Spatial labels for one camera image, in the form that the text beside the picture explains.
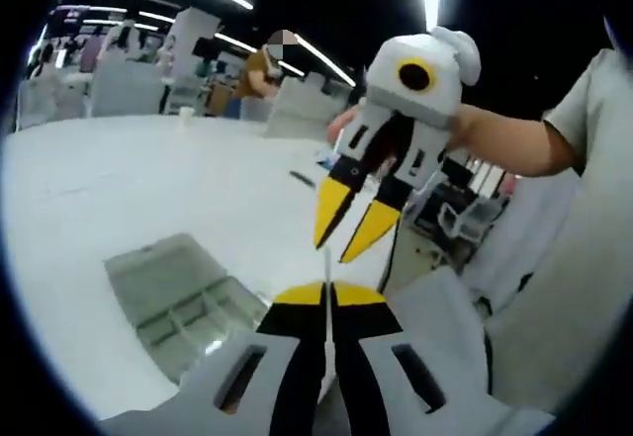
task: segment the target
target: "monitor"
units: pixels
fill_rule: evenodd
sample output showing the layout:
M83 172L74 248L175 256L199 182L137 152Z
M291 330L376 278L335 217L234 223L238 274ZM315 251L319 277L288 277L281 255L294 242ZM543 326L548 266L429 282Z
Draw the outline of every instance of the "monitor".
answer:
M191 53L205 60L211 60L216 56L216 50L213 39L198 38Z
M448 177L448 182L460 189L468 188L473 179L473 172L470 169L449 157L442 164L442 172Z

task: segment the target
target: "gray t-shirt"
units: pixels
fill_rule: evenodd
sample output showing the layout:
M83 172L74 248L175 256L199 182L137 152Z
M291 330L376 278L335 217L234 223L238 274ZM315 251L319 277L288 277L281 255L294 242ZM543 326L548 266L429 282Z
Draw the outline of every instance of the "gray t-shirt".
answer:
M546 118L585 167L556 242L490 319L493 395L556 412L580 388L633 296L633 76L602 50Z

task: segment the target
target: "ceiling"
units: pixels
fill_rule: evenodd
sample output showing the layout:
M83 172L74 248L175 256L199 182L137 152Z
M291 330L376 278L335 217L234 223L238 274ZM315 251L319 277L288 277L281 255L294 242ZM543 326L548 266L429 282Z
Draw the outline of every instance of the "ceiling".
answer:
M290 29L352 77L389 37L425 30L423 0L163 0L195 6L224 20L224 33L259 46ZM177 9L150 1L87 0L175 17ZM595 0L440 0L439 24L470 34L481 51L479 84L465 99L500 113L538 118L571 87L597 50L608 46ZM335 76L306 51L291 63Z

